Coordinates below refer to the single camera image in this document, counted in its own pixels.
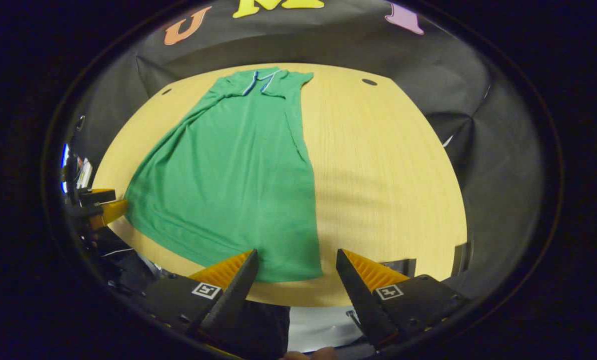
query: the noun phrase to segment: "green shirt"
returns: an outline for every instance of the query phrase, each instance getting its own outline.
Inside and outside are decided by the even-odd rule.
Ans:
[[[312,76],[265,68],[219,78],[139,165],[125,217],[205,267],[257,248],[258,281],[321,276],[301,121]]]

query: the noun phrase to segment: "table surface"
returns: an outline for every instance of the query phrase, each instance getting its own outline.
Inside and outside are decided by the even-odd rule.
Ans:
[[[415,258],[415,275],[448,278],[454,248],[467,239],[459,183],[440,139],[417,106],[392,80],[373,73],[322,64],[270,63],[225,68],[173,82],[118,132],[100,162],[92,188],[115,189],[122,198],[148,152],[218,78],[273,66],[314,73],[301,89],[301,111],[303,137],[314,169],[324,276],[257,282],[248,299],[285,306],[350,305],[335,269],[339,248],[376,262]],[[203,269],[154,242],[125,217],[109,227],[168,271],[188,276]]]

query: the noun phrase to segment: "wooden table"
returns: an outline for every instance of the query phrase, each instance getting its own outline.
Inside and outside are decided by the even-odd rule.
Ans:
[[[390,79],[364,71],[303,63],[254,64],[202,73],[167,85],[120,130],[92,187],[122,198],[143,158],[217,78],[278,66],[314,73],[301,90],[303,136],[316,192],[324,276],[260,283],[248,299],[286,306],[350,305],[335,269],[337,249],[376,262],[416,259],[416,275],[448,278],[454,247],[466,242],[461,190],[440,140]],[[168,271],[188,276],[201,265],[157,244],[125,217],[111,230]]]

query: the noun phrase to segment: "green t-shirt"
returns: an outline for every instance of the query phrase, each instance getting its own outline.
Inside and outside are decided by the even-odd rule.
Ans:
[[[301,121],[312,76],[265,68],[219,78],[139,165],[125,217],[205,267],[257,248],[258,281],[321,276]]]

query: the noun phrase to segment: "person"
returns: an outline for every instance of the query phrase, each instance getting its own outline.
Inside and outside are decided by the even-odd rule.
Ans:
[[[314,351],[312,357],[298,351],[288,351],[279,360],[338,360],[337,351],[332,346]]]

